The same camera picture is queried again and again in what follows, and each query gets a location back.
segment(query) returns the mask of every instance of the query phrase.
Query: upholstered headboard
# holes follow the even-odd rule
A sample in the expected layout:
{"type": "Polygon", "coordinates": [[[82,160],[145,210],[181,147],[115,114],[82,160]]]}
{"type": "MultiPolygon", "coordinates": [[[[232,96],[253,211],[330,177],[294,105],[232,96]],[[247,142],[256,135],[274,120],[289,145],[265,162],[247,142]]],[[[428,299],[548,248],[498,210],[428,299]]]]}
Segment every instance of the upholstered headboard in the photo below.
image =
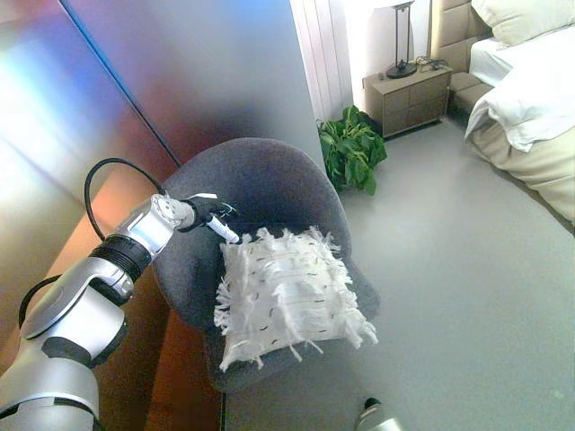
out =
{"type": "Polygon", "coordinates": [[[429,55],[445,59],[454,73],[469,71],[471,46],[490,36],[470,0],[431,0],[429,55]]]}

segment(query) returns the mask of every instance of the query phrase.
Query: green leaves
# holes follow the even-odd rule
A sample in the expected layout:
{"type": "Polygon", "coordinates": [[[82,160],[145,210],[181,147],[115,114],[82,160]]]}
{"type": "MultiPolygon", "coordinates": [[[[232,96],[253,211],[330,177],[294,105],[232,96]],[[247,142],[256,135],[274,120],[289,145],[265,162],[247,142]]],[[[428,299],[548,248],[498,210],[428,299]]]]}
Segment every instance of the green leaves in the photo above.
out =
{"type": "Polygon", "coordinates": [[[373,170],[386,157],[384,139],[372,128],[373,122],[355,106],[343,110],[343,119],[324,121],[318,127],[325,170],[333,186],[376,192],[373,170]]]}

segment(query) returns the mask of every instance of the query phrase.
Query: black cable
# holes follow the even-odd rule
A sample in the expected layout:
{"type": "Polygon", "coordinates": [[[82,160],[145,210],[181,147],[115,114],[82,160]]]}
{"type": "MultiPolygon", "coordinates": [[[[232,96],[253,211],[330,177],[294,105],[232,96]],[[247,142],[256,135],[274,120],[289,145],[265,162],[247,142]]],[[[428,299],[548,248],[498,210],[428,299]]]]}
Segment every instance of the black cable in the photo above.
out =
{"type": "Polygon", "coordinates": [[[30,289],[28,293],[23,297],[22,302],[20,303],[20,310],[18,310],[18,326],[20,328],[24,323],[24,319],[26,319],[26,310],[28,309],[28,304],[30,303],[32,297],[45,285],[49,285],[50,283],[54,283],[56,280],[58,280],[61,275],[62,274],[60,274],[59,276],[46,278],[45,280],[40,281],[35,287],[30,289]]]}
{"type": "Polygon", "coordinates": [[[150,174],[148,174],[146,171],[144,171],[142,168],[135,165],[134,163],[129,162],[128,160],[117,158],[117,157],[111,157],[109,159],[100,160],[98,163],[96,163],[92,167],[92,169],[86,175],[86,181],[84,183],[84,204],[86,206],[86,213],[88,214],[88,218],[90,219],[90,223],[92,224],[94,231],[96,232],[96,234],[100,237],[100,239],[102,241],[104,241],[106,239],[106,237],[104,236],[104,234],[102,233],[102,230],[100,229],[100,227],[96,223],[96,218],[93,215],[92,201],[90,200],[90,185],[92,184],[92,178],[93,178],[94,174],[104,164],[108,164],[108,163],[122,163],[122,164],[126,164],[127,166],[134,168],[136,171],[143,173],[146,176],[146,178],[148,178],[155,185],[155,187],[158,189],[158,193],[160,193],[161,195],[166,195],[166,191],[162,187],[162,185],[156,179],[154,179],[154,177],[152,177],[150,174]]]}
{"type": "Polygon", "coordinates": [[[415,64],[420,66],[421,72],[427,72],[429,70],[439,70],[445,66],[449,66],[444,59],[435,59],[429,57],[417,57],[415,59],[415,64]]]}

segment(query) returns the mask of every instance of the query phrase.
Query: nightstand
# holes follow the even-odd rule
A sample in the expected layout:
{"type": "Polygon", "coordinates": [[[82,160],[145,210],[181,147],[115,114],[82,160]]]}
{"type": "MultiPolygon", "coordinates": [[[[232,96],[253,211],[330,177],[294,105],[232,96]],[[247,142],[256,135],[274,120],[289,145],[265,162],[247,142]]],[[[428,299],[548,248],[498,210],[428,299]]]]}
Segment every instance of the nightstand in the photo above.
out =
{"type": "Polygon", "coordinates": [[[384,137],[415,128],[445,115],[452,70],[418,71],[390,79],[385,73],[364,79],[367,115],[383,128],[384,137]]]}

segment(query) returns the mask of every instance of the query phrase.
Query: white curtain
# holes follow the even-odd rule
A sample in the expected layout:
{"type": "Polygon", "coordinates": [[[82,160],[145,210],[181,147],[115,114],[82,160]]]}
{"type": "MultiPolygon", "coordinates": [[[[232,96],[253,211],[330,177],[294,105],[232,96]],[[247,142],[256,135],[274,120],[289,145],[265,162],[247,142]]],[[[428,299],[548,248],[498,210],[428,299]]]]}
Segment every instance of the white curtain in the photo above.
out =
{"type": "Polygon", "coordinates": [[[345,0],[291,0],[314,115],[340,119],[353,102],[345,0]]]}

